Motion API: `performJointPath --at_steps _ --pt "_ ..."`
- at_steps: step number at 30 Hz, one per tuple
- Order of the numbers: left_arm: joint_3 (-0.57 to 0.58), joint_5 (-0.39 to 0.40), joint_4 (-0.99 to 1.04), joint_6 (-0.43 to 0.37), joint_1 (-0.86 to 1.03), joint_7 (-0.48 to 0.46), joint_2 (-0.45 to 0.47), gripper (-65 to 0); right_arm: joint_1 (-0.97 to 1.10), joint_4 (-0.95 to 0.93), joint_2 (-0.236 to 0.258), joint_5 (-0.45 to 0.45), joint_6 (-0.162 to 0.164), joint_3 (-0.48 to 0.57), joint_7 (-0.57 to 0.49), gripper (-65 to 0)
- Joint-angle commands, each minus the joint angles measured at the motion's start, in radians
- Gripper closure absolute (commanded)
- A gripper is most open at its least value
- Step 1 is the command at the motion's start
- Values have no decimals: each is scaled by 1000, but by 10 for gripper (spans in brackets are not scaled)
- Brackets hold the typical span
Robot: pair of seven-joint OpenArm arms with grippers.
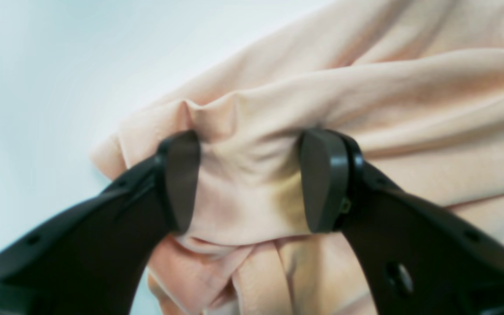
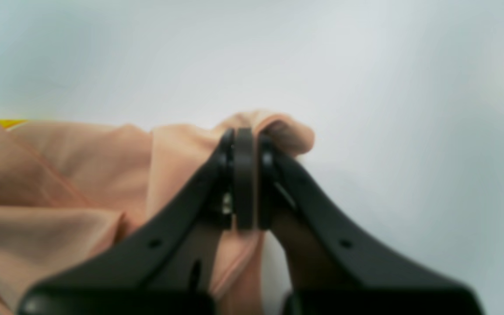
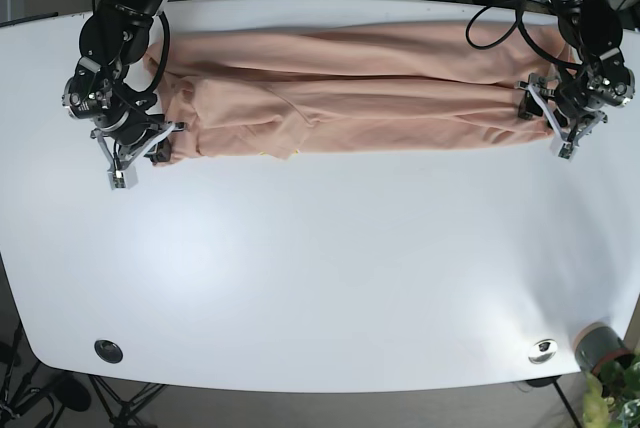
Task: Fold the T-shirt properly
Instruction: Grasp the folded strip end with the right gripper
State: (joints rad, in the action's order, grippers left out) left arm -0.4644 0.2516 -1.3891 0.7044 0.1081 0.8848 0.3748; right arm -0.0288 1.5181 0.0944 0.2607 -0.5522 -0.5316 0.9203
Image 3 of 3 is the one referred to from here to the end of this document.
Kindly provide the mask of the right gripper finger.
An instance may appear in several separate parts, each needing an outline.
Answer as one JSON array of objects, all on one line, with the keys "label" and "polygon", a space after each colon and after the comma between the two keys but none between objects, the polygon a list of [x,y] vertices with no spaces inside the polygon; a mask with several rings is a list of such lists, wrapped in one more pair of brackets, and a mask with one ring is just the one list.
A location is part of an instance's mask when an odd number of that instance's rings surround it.
[{"label": "right gripper finger", "polygon": [[152,125],[152,136],[135,150],[135,159],[147,158],[152,164],[168,163],[172,154],[169,136],[186,129],[184,122],[165,121],[160,125]]},{"label": "right gripper finger", "polygon": [[106,142],[105,133],[95,128],[92,131],[92,138],[97,141],[102,153],[109,162],[107,179],[112,190],[131,189],[138,183],[138,175],[135,164],[143,155],[141,148],[135,149],[131,153],[120,152],[119,144],[115,142],[111,148]]}]

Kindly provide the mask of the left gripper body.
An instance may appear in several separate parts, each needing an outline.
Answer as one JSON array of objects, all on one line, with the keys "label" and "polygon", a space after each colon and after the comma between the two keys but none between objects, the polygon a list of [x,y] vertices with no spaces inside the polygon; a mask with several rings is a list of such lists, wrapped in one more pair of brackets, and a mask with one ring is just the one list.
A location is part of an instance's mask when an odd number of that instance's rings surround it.
[{"label": "left gripper body", "polygon": [[559,75],[552,101],[563,132],[578,131],[605,106],[623,107],[635,95],[633,72],[621,53],[590,57],[581,64],[551,57]]}]

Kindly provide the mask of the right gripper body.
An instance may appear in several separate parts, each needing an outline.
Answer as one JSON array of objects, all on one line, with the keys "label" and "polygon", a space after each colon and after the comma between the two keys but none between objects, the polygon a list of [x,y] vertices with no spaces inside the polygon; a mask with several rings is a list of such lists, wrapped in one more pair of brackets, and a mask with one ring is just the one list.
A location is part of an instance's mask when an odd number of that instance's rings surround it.
[{"label": "right gripper body", "polygon": [[126,83],[109,83],[82,88],[79,83],[65,86],[65,108],[74,119],[89,119],[95,128],[93,139],[111,138],[119,159],[146,156],[153,151],[157,135],[166,129],[162,114],[149,114],[158,100],[155,87],[137,91]]}]

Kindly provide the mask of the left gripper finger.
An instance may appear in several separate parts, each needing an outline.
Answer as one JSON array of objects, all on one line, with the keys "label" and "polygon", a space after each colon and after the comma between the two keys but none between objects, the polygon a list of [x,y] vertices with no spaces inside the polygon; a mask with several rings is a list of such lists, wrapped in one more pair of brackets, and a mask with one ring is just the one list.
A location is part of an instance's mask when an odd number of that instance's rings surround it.
[{"label": "left gripper finger", "polygon": [[559,111],[552,114],[552,153],[554,156],[571,161],[578,152],[583,138],[589,136],[599,124],[606,124],[608,117],[603,111],[589,112],[577,122],[562,126]]},{"label": "left gripper finger", "polygon": [[563,116],[549,104],[555,100],[555,93],[547,84],[548,80],[536,73],[530,74],[526,81],[516,83],[515,88],[523,92],[517,117],[525,121],[543,118],[549,128],[562,129]]}]

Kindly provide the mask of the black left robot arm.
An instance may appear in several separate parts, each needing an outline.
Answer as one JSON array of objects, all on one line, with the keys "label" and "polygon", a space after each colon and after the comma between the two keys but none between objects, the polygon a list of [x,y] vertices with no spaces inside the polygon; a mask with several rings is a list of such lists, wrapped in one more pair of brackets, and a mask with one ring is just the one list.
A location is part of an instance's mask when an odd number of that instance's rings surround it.
[{"label": "black left robot arm", "polygon": [[635,95],[633,72],[625,66],[621,51],[623,27],[609,0],[549,0],[564,41],[575,49],[580,61],[564,61],[533,41],[523,15],[528,0],[511,2],[515,20],[498,40],[478,45],[471,40],[471,24],[466,26],[467,43],[476,50],[489,50],[518,31],[540,58],[555,68],[555,76],[531,74],[516,88],[524,92],[518,117],[530,120],[544,117],[553,131],[551,150],[570,160],[579,142],[600,123],[607,121],[603,109],[620,108]]}]

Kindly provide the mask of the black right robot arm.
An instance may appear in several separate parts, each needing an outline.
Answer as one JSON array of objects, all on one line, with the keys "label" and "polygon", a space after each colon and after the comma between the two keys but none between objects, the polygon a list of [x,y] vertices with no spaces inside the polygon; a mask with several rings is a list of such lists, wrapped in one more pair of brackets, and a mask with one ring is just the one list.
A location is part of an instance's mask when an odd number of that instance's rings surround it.
[{"label": "black right robot arm", "polygon": [[[74,119],[89,119],[109,162],[112,189],[127,189],[137,181],[135,163],[169,161],[169,137],[185,130],[183,122],[152,113],[170,50],[170,26],[164,12],[168,0],[92,0],[92,15],[80,38],[80,58],[68,80],[62,104]],[[162,27],[160,60],[149,86],[142,91],[125,81],[131,65],[143,58],[155,22]]]}]

